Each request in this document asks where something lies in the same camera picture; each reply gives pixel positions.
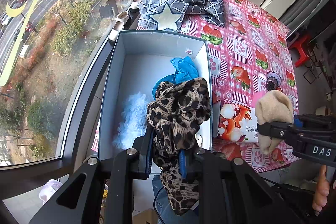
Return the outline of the person's right hand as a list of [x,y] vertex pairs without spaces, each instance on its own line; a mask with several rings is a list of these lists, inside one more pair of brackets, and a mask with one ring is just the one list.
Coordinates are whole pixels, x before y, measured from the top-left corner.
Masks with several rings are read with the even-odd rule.
[[319,214],[322,209],[327,204],[327,196],[329,195],[330,184],[326,179],[327,166],[322,165],[319,170],[317,186],[315,189],[315,194],[313,198],[312,207],[317,214]]

